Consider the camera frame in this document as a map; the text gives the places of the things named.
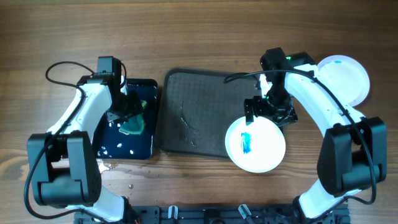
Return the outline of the green yellow sponge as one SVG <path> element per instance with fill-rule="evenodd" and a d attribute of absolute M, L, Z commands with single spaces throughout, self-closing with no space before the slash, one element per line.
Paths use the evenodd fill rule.
<path fill-rule="evenodd" d="M 126 135 L 140 135 L 145 129 L 144 113 L 137 114 L 125 121 L 119 128 L 119 132 Z"/>

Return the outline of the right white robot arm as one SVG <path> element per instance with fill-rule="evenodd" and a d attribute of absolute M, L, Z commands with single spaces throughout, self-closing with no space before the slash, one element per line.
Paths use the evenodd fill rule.
<path fill-rule="evenodd" d="M 356 193 L 371 189 L 386 178 L 387 128 L 378 118 L 367 118 L 335 91 L 315 65 L 254 72 L 262 90 L 260 99 L 271 100 L 272 75 L 282 77 L 282 90 L 294 96 L 323 134 L 317 164 L 318 180 L 292 204 L 292 222 L 314 223 L 325 219 L 335 208 L 352 199 L 365 200 Z"/>

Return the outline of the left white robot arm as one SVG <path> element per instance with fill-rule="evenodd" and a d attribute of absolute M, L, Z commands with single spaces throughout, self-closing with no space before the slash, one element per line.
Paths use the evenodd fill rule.
<path fill-rule="evenodd" d="M 27 211 L 43 220 L 80 213 L 101 223 L 140 223 L 127 198 L 102 185 L 92 146 L 105 113 L 130 118 L 138 105 L 135 95 L 126 95 L 119 87 L 76 85 L 76 95 L 62 117 L 46 133 L 32 134 L 27 140 Z"/>

